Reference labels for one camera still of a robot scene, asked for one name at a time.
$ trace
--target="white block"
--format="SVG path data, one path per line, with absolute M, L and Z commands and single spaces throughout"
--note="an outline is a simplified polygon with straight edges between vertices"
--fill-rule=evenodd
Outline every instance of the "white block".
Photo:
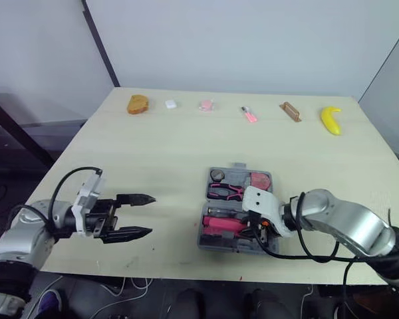
M 166 101 L 167 108 L 177 108 L 177 104 L 174 100 L 167 100 Z

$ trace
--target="gray floor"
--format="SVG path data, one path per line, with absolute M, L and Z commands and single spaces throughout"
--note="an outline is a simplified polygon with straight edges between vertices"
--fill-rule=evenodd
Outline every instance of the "gray floor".
M 40 273 L 31 290 L 33 296 L 38 296 L 38 293 L 44 287 L 58 277 L 57 274 L 53 273 Z M 138 286 L 143 286 L 144 279 L 137 278 L 135 283 Z M 78 318 L 90 318 L 104 305 L 143 293 L 142 290 L 135 289 L 129 280 L 127 280 L 126 288 L 120 298 L 111 296 L 100 287 L 99 283 L 86 279 L 64 277 L 54 285 L 54 288 L 66 296 L 69 300 L 69 308 Z M 187 288 L 193 288 L 203 293 L 207 318 L 242 319 L 243 298 L 245 294 L 253 292 L 257 288 L 267 289 L 275 293 L 281 299 L 281 302 L 287 306 L 293 317 L 299 318 L 301 299 L 304 294 L 310 292 L 311 285 L 155 279 L 145 297 L 112 306 L 100 312 L 95 318 L 105 319 L 111 314 L 119 314 L 130 316 L 133 319 L 164 319 L 168 307 L 175 300 L 177 294 Z M 113 288 L 116 292 L 119 289 L 120 286 Z M 37 298 L 34 298 L 28 305 L 28 311 L 36 300 Z M 26 318 L 28 311 L 25 312 L 23 318 Z
M 43 173 L 0 173 L 0 185 L 7 187 L 4 198 L 0 200 L 0 236 L 7 224 L 10 209 L 25 203 L 43 176 Z M 0 198 L 3 194 L 4 189 L 0 186 Z

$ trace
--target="person's feet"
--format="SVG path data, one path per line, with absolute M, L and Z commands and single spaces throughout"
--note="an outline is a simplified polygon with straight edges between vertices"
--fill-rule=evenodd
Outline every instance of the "person's feet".
M 287 308 L 279 302 L 278 297 L 268 290 L 256 289 L 245 296 L 245 318 L 278 318 L 293 319 Z
M 167 319 L 202 319 L 205 317 L 203 295 L 193 289 L 182 291 L 168 308 Z
M 62 298 L 59 292 L 55 289 L 46 290 L 45 293 L 40 297 L 37 314 L 48 310 L 54 310 L 56 312 L 62 311 Z

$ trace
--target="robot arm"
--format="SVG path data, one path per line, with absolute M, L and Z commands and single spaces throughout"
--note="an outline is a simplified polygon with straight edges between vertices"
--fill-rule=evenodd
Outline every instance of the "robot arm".
M 92 174 L 83 184 L 75 202 L 56 201 L 48 224 L 22 208 L 16 223 L 0 238 L 0 318 L 19 318 L 31 299 L 29 289 L 37 273 L 59 239 L 73 233 L 93 236 L 103 243 L 121 243 L 146 236 L 152 229 L 121 227 L 115 229 L 115 212 L 121 205 L 145 205 L 155 201 L 144 194 L 120 194 L 116 199 L 98 199 L 103 185 L 100 173 Z M 31 205 L 45 217 L 50 200 Z
M 297 232 L 299 199 L 291 198 L 290 203 L 285 204 L 272 193 L 250 186 L 244 193 L 243 210 L 268 221 L 268 233 L 290 237 Z M 357 257 L 399 255 L 399 228 L 391 227 L 360 204 L 337 199 L 326 189 L 307 192 L 300 212 L 300 229 L 330 234 Z M 399 290 L 399 257 L 369 260 L 367 264 Z

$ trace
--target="toolbox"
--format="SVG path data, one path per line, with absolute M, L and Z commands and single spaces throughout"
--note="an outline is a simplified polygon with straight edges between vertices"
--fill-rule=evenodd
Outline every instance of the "toolbox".
M 250 185 L 273 191 L 272 176 L 268 171 L 249 170 L 244 163 L 235 163 L 231 168 L 210 168 L 205 189 L 207 202 L 199 224 L 199 248 L 265 254 L 251 234 L 247 234 L 249 215 L 242 210 L 242 198 L 243 191 Z M 278 240 L 274 235 L 262 232 L 261 238 L 270 251 L 278 252 Z

